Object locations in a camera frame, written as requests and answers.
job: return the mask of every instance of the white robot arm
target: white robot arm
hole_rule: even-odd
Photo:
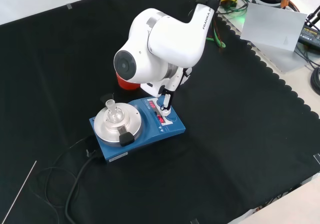
[[[170,113],[173,92],[200,60],[220,0],[197,0],[189,23],[149,8],[133,21],[129,39],[115,54],[118,75],[154,97],[165,94],[162,114]]]

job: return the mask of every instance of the black power cable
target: black power cable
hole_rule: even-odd
[[[320,95],[320,79],[319,79],[319,75],[320,75],[320,68],[317,67],[312,72],[311,78],[310,78],[311,87],[314,90],[314,92],[316,92],[318,95]]]
[[[320,77],[319,77],[320,65],[309,59],[308,52],[306,52],[306,54],[303,54],[301,49],[298,46],[296,46],[296,47],[302,55],[300,55],[296,51],[295,51],[295,53],[297,55],[299,55],[301,58],[303,58],[306,62],[308,62],[311,65],[311,67],[314,69],[314,71],[311,74],[310,84],[311,84],[311,87],[314,90],[314,92],[316,94],[320,95]]]
[[[68,149],[66,149],[65,151],[63,151],[57,158],[56,160],[53,162],[53,166],[56,165],[58,163],[58,161],[61,159],[61,157],[66,153],[68,152],[70,149],[72,149],[75,145],[77,145],[78,143],[86,140],[87,138],[91,137],[91,136],[88,136],[86,138],[82,138],[80,139],[79,141],[77,141],[76,143],[74,143],[72,146],[70,146]],[[87,151],[87,156],[90,157],[92,155],[92,153],[89,153]],[[50,199],[48,198],[48,184],[49,184],[49,180],[50,180],[50,175],[52,173],[52,171],[55,170],[55,171],[63,171],[63,172],[66,172],[67,174],[69,174],[70,176],[72,176],[74,178],[74,180],[76,181],[77,180],[77,177],[74,173],[72,173],[71,171],[65,169],[65,168],[62,168],[62,167],[49,167],[49,168],[44,168],[42,170],[40,170],[39,172],[37,172],[34,177],[38,177],[40,174],[44,173],[44,172],[47,172],[49,171],[49,174],[46,176],[46,179],[45,179],[45,184],[44,184],[44,197],[41,197],[39,194],[37,194],[31,187],[31,183],[29,182],[28,183],[28,187],[29,187],[29,190],[32,194],[34,194],[37,198],[39,198],[40,200],[42,200],[43,202],[45,202],[48,206],[50,206],[53,210],[54,210],[54,213],[56,214],[56,217],[57,217],[57,224],[60,223],[60,218],[59,218],[59,213],[57,211],[57,208],[64,208],[65,206],[62,206],[62,205],[56,205],[56,204],[53,204]],[[76,193],[74,195],[74,198],[77,197],[78,193],[79,193],[79,186],[77,186],[77,190],[76,190]]]
[[[60,158],[66,153],[68,152],[71,148],[73,148],[74,146],[76,146],[78,143],[86,140],[88,137],[85,137],[85,138],[82,138],[80,139],[79,141],[77,141],[76,143],[74,143],[72,146],[70,146],[68,149],[66,149],[64,152],[62,152],[56,159],[55,161],[53,162],[52,166],[56,166],[56,164],[58,163],[58,161],[60,160]],[[56,204],[53,204],[50,200],[49,200],[49,197],[48,197],[48,184],[49,184],[49,180],[50,180],[50,176],[51,176],[51,173],[52,173],[52,170],[53,169],[50,169],[50,172],[49,174],[47,175],[46,179],[45,179],[45,184],[44,184],[44,197],[45,197],[45,200],[50,203],[53,207],[55,208],[64,208],[64,205],[56,205]]]
[[[79,171],[79,173],[78,173],[78,175],[77,175],[77,177],[76,177],[76,180],[75,180],[75,182],[74,182],[74,184],[73,184],[73,187],[71,188],[71,191],[70,191],[70,193],[69,193],[69,195],[68,195],[68,198],[67,198],[67,200],[66,200],[66,202],[65,202],[64,214],[65,214],[66,218],[69,220],[69,222],[70,222],[71,224],[77,224],[77,223],[72,219],[72,217],[69,215],[69,205],[70,205],[71,197],[72,197],[72,195],[73,195],[73,193],[74,193],[74,191],[75,191],[75,188],[76,188],[76,186],[77,186],[77,184],[78,184],[78,181],[79,181],[82,173],[84,172],[85,168],[88,166],[88,164],[89,164],[90,162],[92,162],[93,160],[95,160],[95,159],[97,159],[97,158],[98,158],[98,157],[96,157],[96,156],[90,157],[90,158],[85,162],[85,164],[81,167],[81,169],[80,169],[80,171]]]

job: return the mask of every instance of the silver plate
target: silver plate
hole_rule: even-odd
[[[142,129],[142,121],[141,115],[138,110],[130,104],[127,103],[117,103],[117,107],[119,107],[124,115],[128,115],[129,121],[124,123],[125,128],[128,132],[132,133],[135,138],[137,138]],[[94,131],[100,137],[103,142],[112,147],[120,147],[119,143],[119,131],[111,130],[106,127],[104,114],[107,111],[107,108],[102,109],[94,119]]]

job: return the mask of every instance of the black tablecloth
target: black tablecloth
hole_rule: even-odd
[[[102,95],[114,92],[119,102],[147,96],[121,90],[112,64],[134,17],[153,7],[187,22],[194,1],[82,0],[0,27],[0,217],[35,160],[34,172],[93,133],[89,118],[103,107]],[[108,165],[94,163],[72,202],[79,223],[225,224],[319,171],[318,115],[217,24],[226,48],[207,41],[173,100],[186,132]],[[80,143],[60,165],[76,173],[85,149]],[[73,179],[53,176],[49,196],[63,203]],[[30,180],[43,196],[43,180]],[[56,222],[27,186],[7,219]]]

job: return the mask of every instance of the red led display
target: red led display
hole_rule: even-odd
[[[149,101],[151,108],[156,108],[155,104],[152,101]]]
[[[164,119],[161,116],[157,115],[157,117],[161,123],[165,123]]]
[[[149,105],[150,107],[154,110],[156,117],[158,118],[160,123],[166,123],[164,118],[161,116],[161,114],[159,113],[155,103],[153,101],[149,101]]]

